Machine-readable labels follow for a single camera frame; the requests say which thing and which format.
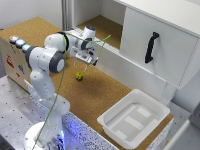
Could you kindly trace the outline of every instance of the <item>black cabinet handle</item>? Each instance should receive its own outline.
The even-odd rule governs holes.
[[[153,45],[154,45],[154,40],[157,39],[159,37],[159,34],[156,32],[153,32],[153,36],[151,37],[149,44],[148,44],[148,48],[147,48],[147,53],[145,56],[145,63],[148,64],[150,61],[153,60],[153,57],[151,57],[151,53],[153,50]]]

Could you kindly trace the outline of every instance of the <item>green cable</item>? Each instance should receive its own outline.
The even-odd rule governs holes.
[[[64,35],[63,35],[63,41],[64,41],[64,46],[66,47]],[[42,126],[42,128],[41,128],[41,130],[40,130],[40,132],[39,132],[39,135],[38,135],[38,137],[37,137],[37,139],[36,139],[36,142],[35,142],[35,144],[34,144],[34,146],[33,146],[33,149],[35,148],[35,145],[37,144],[37,142],[38,142],[38,140],[39,140],[39,137],[40,137],[40,135],[41,135],[41,133],[42,133],[42,130],[43,130],[43,128],[44,128],[44,126],[45,126],[45,124],[46,124],[46,122],[47,122],[47,120],[48,120],[50,114],[51,114],[51,111],[53,110],[53,108],[54,108],[54,106],[55,106],[55,104],[56,104],[56,102],[57,102],[58,95],[59,95],[59,93],[60,93],[60,88],[61,88],[61,85],[62,85],[62,82],[63,82],[63,78],[64,78],[64,74],[65,74],[66,59],[67,59],[67,53],[66,53],[66,48],[65,48],[65,64],[64,64],[64,69],[63,69],[63,73],[62,73],[62,78],[61,78],[61,81],[60,81],[60,85],[59,85],[59,88],[58,88],[58,92],[57,92],[57,95],[56,95],[56,99],[55,99],[55,101],[54,101],[54,103],[53,103],[53,106],[51,107],[51,109],[50,109],[50,111],[49,111],[49,114],[48,114],[48,116],[47,116],[47,118],[46,118],[46,121],[44,122],[44,125]]]
[[[99,52],[99,54],[98,54],[98,57],[99,57],[99,55],[100,55],[100,53],[101,53],[101,51],[102,51],[102,49],[103,49],[103,46],[105,45],[106,41],[111,37],[111,35],[109,35],[108,37],[106,37],[105,39],[100,40],[100,41],[88,41],[88,40],[81,39],[81,38],[79,38],[79,37],[77,37],[77,36],[74,36],[73,34],[70,34],[70,33],[66,33],[66,34],[71,35],[71,36],[73,36],[73,37],[75,37],[75,38],[77,38],[77,39],[79,39],[79,40],[83,40],[83,41],[86,41],[86,42],[91,42],[91,43],[92,43],[92,42],[93,42],[93,43],[104,42],[103,45],[101,46],[101,50],[100,50],[100,52]],[[59,88],[58,88],[58,92],[57,92],[57,95],[56,95],[56,99],[55,99],[55,101],[54,101],[54,103],[53,103],[53,106],[51,107],[51,109],[50,109],[50,111],[49,111],[49,114],[48,114],[48,116],[47,116],[47,118],[46,118],[46,120],[45,120],[45,122],[44,122],[44,125],[42,126],[42,128],[41,128],[41,130],[40,130],[40,132],[39,132],[39,135],[38,135],[38,137],[37,137],[37,139],[36,139],[36,141],[35,141],[35,144],[34,144],[34,146],[33,146],[33,149],[35,148],[35,145],[37,144],[37,142],[38,142],[38,140],[39,140],[39,137],[40,137],[40,135],[41,135],[41,133],[42,133],[42,130],[43,130],[43,128],[44,128],[44,126],[45,126],[45,124],[46,124],[46,122],[47,122],[47,120],[48,120],[50,114],[51,114],[51,111],[53,110],[53,108],[54,108],[54,106],[55,106],[55,104],[56,104],[56,102],[57,102],[58,95],[59,95],[59,93],[60,93],[60,88],[61,88],[61,85],[62,85],[62,82],[63,82],[63,78],[64,78],[64,74],[65,74],[65,66],[66,66],[66,59],[67,59],[66,41],[65,41],[64,35],[63,35],[63,41],[64,41],[64,47],[65,47],[65,64],[64,64],[64,69],[63,69],[63,73],[62,73],[62,78],[61,78],[61,81],[60,81],[60,85],[59,85]]]

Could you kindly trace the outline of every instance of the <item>brown wooden surface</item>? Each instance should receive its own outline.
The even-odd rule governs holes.
[[[9,37],[16,34],[20,38],[25,39],[28,44],[43,46],[46,36],[59,30],[60,29],[43,19],[36,17],[1,31],[0,36],[9,42]],[[74,67],[73,58],[67,60],[60,95],[69,100],[71,112],[119,149],[123,150],[121,146],[104,133],[102,126],[97,123],[97,118],[128,94],[131,89],[101,72],[94,66],[89,66],[85,73],[83,73],[84,69],[85,64],[77,62],[76,67]],[[83,73],[82,81],[76,80],[75,75],[77,72]],[[56,90],[58,90],[62,73],[50,74],[50,76],[55,84]],[[144,150],[147,148],[172,118],[173,116],[171,114],[166,117],[137,150]]]
[[[111,35],[111,37],[107,40],[107,43],[120,49],[123,29],[122,25],[117,24],[103,16],[98,16],[83,24],[78,25],[78,28],[83,30],[85,26],[91,26],[96,29],[96,37],[99,39],[104,39],[108,35]]]

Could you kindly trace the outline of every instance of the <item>cabinet door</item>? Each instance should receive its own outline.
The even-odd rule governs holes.
[[[153,60],[146,64],[145,56],[153,32],[159,37],[154,40]],[[191,34],[127,8],[120,54],[179,86],[197,40]]]

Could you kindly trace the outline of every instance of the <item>empty white tray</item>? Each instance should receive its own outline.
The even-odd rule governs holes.
[[[126,149],[135,149],[170,113],[169,108],[140,90],[133,90],[97,121]]]

